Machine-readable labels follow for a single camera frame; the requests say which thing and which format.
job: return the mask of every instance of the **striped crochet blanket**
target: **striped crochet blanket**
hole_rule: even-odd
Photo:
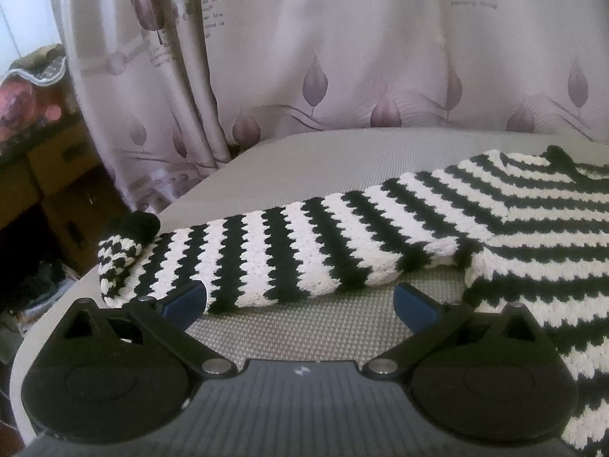
[[[434,172],[156,235],[134,213],[100,243],[105,301],[202,281],[208,313],[348,292],[438,264],[482,311],[526,304],[579,385],[564,432],[609,456],[609,166],[497,150]]]

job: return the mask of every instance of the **gray mattress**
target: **gray mattress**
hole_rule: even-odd
[[[500,149],[540,154],[563,147],[577,162],[609,163],[609,147],[573,137],[481,133],[439,128],[367,129],[300,134],[259,145],[203,181],[161,214],[162,230],[201,224],[350,189],[363,189],[406,171],[443,168]],[[439,300],[458,299],[462,276],[436,268],[405,276]],[[247,358],[355,359],[378,355],[409,335],[392,310],[394,285],[328,296],[287,307],[203,317],[188,330],[242,365]],[[90,271],[32,328],[14,360],[10,397],[25,443],[35,433],[21,403],[21,384],[48,335],[79,297],[102,304],[97,272]]]

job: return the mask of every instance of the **wooden drawer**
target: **wooden drawer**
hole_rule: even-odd
[[[108,223],[128,212],[102,168],[42,201],[66,262],[80,273],[97,261],[97,244]]]
[[[0,167],[0,229],[37,202],[36,183],[25,158]]]
[[[31,149],[27,157],[45,195],[59,192],[99,164],[81,121]]]

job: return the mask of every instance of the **white wall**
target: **white wall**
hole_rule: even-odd
[[[61,42],[51,0],[0,0],[0,8],[0,75],[19,56]]]

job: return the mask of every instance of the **leaf pattern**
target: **leaf pattern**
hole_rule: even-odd
[[[381,96],[378,103],[372,110],[370,115],[370,126],[377,127],[401,127],[402,117],[400,109],[391,97],[389,88],[385,89],[385,93]]]
[[[158,31],[165,26],[161,0],[131,0],[139,25],[147,31]]]
[[[251,115],[240,113],[233,125],[233,138],[243,150],[260,142],[260,126]]]
[[[516,110],[515,114],[507,121],[507,130],[509,132],[527,132],[535,131],[535,116],[531,108],[524,103]]]
[[[446,90],[446,111],[451,111],[463,97],[463,85],[455,72],[453,62],[448,59],[448,88]]]
[[[309,68],[309,71],[304,76],[303,82],[303,96],[309,106],[315,108],[319,103],[322,102],[328,91],[328,78],[322,70],[317,55],[313,59],[313,63]]]
[[[133,119],[129,129],[129,135],[136,146],[142,147],[146,143],[148,132],[146,132],[145,127],[141,123]]]
[[[571,98],[571,101],[577,108],[581,108],[586,104],[588,101],[588,79],[586,79],[577,58],[573,60],[571,65],[567,89],[569,91],[569,98]]]
[[[188,152],[187,147],[184,144],[184,135],[182,135],[182,130],[180,126],[177,126],[176,129],[171,134],[171,138],[174,142],[174,148],[176,152],[184,159],[187,158]]]

